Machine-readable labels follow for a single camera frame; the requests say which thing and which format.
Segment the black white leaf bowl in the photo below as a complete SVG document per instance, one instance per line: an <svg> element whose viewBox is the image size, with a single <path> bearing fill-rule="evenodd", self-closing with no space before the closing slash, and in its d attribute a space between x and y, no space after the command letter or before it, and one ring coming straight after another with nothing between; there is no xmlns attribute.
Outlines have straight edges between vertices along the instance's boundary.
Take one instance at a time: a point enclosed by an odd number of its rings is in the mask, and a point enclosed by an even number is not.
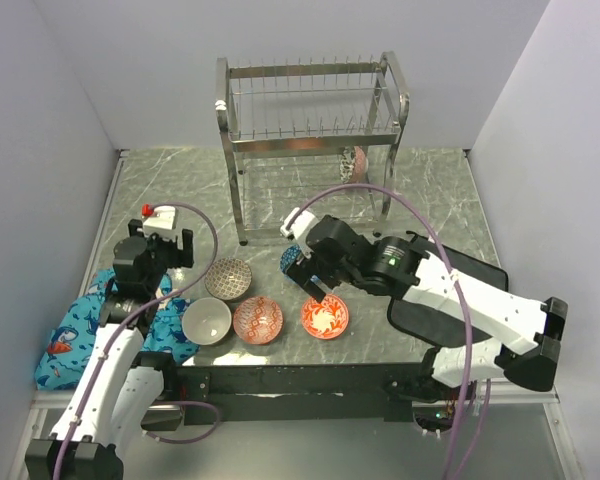
<svg viewBox="0 0 600 480"><path fill-rule="evenodd" d="M345 147L340 155L339 175L343 184L364 183L368 170L368 160L359 147Z"/></svg>

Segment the steel two-tier dish rack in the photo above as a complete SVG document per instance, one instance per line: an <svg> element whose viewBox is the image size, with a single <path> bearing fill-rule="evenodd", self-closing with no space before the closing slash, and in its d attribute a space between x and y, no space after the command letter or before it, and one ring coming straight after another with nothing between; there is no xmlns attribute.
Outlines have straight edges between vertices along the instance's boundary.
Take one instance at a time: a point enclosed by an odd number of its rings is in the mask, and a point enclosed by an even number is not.
<svg viewBox="0 0 600 480"><path fill-rule="evenodd" d="M359 189L336 194L328 211L380 234L410 110L406 77L393 51L364 59L273 60L233 65L220 57L215 116L241 245L274 238L288 213L343 184L340 155L361 147Z"/></svg>

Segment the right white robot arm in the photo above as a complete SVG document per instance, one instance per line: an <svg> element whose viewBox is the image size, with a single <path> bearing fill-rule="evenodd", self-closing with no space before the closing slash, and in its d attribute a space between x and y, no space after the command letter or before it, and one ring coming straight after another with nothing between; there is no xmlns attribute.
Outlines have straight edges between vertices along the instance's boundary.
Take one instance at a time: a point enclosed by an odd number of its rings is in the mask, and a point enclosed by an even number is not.
<svg viewBox="0 0 600 480"><path fill-rule="evenodd" d="M554 386L568 305L527 299L489 284L489 265L453 249L439 253L420 235L374 241L346 222L309 211L280 228L300 254L285 273L318 302L343 283L390 300L389 323L429 344L420 391L440 398L451 388L493 378L536 392Z"/></svg>

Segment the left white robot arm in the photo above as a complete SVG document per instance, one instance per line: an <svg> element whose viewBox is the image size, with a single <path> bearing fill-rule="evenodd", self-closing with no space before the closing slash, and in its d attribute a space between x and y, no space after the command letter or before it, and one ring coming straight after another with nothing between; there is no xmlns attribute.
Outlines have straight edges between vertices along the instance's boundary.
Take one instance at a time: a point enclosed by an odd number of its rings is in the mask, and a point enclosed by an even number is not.
<svg viewBox="0 0 600 480"><path fill-rule="evenodd" d="M114 248L108 282L85 371L48 437L25 453L32 479L120 479L123 445L156 400L173 399L180 388L170 353L146 352L155 318L156 293L168 270L194 264L193 233L173 220L146 217L129 223L129 235Z"/></svg>

